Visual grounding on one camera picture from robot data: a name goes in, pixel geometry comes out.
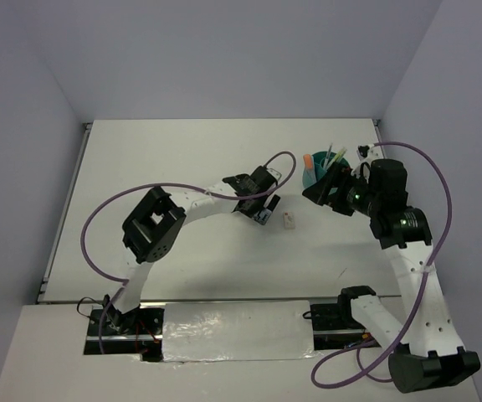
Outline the pink white correction tape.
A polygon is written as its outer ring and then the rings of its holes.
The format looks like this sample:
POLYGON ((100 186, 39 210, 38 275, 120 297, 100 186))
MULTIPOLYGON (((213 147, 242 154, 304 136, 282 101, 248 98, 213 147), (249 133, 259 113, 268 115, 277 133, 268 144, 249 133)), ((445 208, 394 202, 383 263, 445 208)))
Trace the pink white correction tape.
POLYGON ((272 212, 269 211, 268 209, 260 211, 255 217, 254 220, 261 225, 266 225, 270 216, 272 215, 272 212))

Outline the grey highlighter orange cap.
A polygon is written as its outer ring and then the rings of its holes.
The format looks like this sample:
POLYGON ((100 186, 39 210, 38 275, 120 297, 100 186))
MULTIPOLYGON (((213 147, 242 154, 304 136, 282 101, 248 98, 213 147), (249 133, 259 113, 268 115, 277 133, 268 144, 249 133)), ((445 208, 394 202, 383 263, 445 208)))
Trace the grey highlighter orange cap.
POLYGON ((306 176, 311 180, 314 181, 316 180, 316 175, 315 175, 315 164, 314 160, 311 154, 305 154, 303 156, 303 162, 305 165, 305 174, 306 176))

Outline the white eraser with label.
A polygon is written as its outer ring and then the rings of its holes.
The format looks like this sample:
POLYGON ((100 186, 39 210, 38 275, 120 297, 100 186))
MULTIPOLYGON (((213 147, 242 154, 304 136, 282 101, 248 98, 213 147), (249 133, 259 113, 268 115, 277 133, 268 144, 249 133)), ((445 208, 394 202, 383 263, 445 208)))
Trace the white eraser with label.
POLYGON ((288 211, 283 213, 283 221, 284 221, 284 227, 285 229, 295 229, 296 223, 295 223, 295 215, 288 211))

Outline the yellow thin highlighter pen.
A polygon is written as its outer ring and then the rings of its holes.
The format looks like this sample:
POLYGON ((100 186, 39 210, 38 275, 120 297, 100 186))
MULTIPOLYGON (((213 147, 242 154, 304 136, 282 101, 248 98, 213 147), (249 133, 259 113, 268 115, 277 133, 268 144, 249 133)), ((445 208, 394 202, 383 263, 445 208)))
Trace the yellow thin highlighter pen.
POLYGON ((345 147, 343 147, 342 149, 340 149, 336 155, 333 157, 331 163, 332 164, 339 164, 340 161, 343 159, 343 157, 345 156, 346 154, 346 151, 347 149, 345 147))

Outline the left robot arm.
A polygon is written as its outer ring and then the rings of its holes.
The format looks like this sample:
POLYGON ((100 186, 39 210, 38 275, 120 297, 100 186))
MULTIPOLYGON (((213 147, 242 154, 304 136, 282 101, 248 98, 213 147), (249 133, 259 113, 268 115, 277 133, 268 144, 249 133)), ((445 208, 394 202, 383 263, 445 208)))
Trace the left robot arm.
POLYGON ((107 324, 119 334, 131 332, 138 320, 141 293, 154 263, 173 248, 182 227, 216 214, 239 212, 259 224, 265 224, 279 202, 279 196, 254 195, 275 188, 281 174, 259 166, 252 174, 241 173, 223 178, 202 192, 186 190, 168 193, 155 186, 141 199, 122 225, 126 282, 123 292, 108 307, 107 324))

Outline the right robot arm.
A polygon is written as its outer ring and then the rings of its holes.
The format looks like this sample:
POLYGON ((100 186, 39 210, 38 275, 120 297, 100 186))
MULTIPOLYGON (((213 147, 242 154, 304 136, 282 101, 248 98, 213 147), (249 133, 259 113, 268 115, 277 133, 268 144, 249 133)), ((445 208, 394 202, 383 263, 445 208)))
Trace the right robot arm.
POLYGON ((355 169, 335 163, 302 193, 338 214, 370 219, 408 316, 399 322, 371 287, 352 286, 338 296, 337 318, 345 327, 364 327, 384 348, 392 382, 403 394, 455 386, 480 368, 479 355, 465 348, 454 328, 431 260, 428 221, 408 205, 407 178, 403 164, 392 159, 355 169))

